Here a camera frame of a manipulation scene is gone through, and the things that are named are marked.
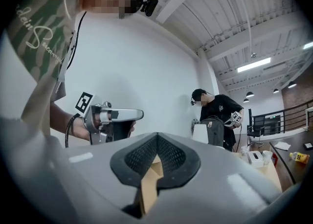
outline brick wall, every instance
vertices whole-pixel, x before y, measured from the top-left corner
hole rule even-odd
[[[305,103],[313,99],[313,64],[311,64],[295,80],[295,83],[297,84],[296,87],[291,88],[291,89],[289,89],[288,87],[285,87],[282,90],[282,96],[283,96],[285,109],[300,105],[302,103]],[[286,125],[300,121],[298,123],[286,126],[286,130],[290,130],[292,128],[299,128],[299,127],[302,127],[302,125],[305,125],[306,122],[305,122],[304,109],[306,108],[307,106],[303,106],[303,107],[299,107],[297,109],[286,112],[286,115],[288,115],[288,114],[300,111],[293,115],[286,116]],[[310,128],[311,127],[313,128],[313,117],[310,119]]]

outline desk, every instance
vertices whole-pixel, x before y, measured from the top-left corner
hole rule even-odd
[[[308,168],[313,163],[313,150],[306,150],[303,147],[303,143],[312,142],[313,140],[312,132],[303,132],[297,135],[299,136],[298,138],[290,137],[290,138],[284,138],[280,140],[282,142],[286,142],[289,145],[291,145],[288,151],[274,148],[274,146],[279,142],[279,140],[269,142],[272,149],[275,151],[279,159],[281,159],[284,166],[286,167],[293,184],[296,184],[303,180],[303,177],[305,176]],[[309,159],[309,163],[303,164],[301,162],[296,162],[290,159],[289,154],[293,152],[300,152],[303,154],[310,155],[311,157]]]
[[[282,187],[280,185],[279,177],[277,175],[275,166],[272,161],[267,166],[263,166],[261,168],[256,168],[259,172],[261,172],[266,178],[271,180],[278,188],[280,192],[282,192]]]
[[[309,129],[309,112],[313,112],[313,107],[305,109],[305,117],[307,121],[307,130]]]

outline gray backpack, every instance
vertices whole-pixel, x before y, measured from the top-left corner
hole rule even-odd
[[[211,116],[203,120],[200,124],[207,126],[208,144],[222,147],[224,141],[224,122],[217,116]]]

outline dark chair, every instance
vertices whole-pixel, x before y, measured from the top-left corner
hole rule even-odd
[[[253,137],[253,138],[259,137],[259,141],[252,141],[248,144],[248,146],[252,144],[258,144],[260,148],[264,145],[264,143],[260,142],[261,135],[264,134],[264,128],[265,128],[264,124],[265,124],[265,116],[254,117],[253,125],[248,126],[246,135]]]

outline hand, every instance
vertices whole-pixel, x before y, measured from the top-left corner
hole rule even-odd
[[[129,131],[129,134],[128,134],[128,138],[131,137],[131,133],[132,133],[133,131],[135,131],[135,127],[134,127],[135,124],[136,124],[136,121],[133,121],[133,123],[132,123],[132,125],[131,125],[131,130]]]
[[[134,127],[135,124],[136,124],[136,121],[134,121],[131,125],[131,132],[135,131],[135,127]]]
[[[241,126],[241,123],[236,123],[236,124],[234,125],[235,128],[238,128],[238,127],[240,127],[240,126]]]
[[[82,118],[76,118],[73,123],[73,128],[69,131],[69,134],[80,139],[89,141],[89,132],[85,128]]]

